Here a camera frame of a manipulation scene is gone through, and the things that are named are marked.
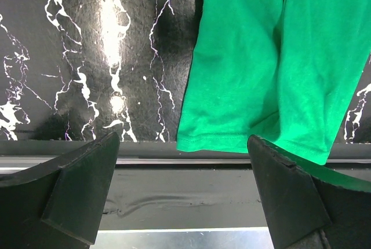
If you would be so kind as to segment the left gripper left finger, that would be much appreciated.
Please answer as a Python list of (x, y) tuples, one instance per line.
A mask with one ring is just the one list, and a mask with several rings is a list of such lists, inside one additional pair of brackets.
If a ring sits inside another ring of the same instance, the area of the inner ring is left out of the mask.
[(1, 248), (94, 245), (119, 151), (110, 133), (1, 177)]

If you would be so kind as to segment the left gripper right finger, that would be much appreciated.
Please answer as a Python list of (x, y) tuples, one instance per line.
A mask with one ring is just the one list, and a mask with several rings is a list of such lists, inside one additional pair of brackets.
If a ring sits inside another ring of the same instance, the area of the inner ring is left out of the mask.
[(370, 248), (370, 182), (259, 137), (247, 143), (274, 248)]

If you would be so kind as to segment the green t shirt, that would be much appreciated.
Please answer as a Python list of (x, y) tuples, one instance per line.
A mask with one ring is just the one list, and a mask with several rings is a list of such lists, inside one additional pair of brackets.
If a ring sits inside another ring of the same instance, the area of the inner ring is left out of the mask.
[(370, 0), (203, 0), (177, 149), (325, 164), (369, 54)]

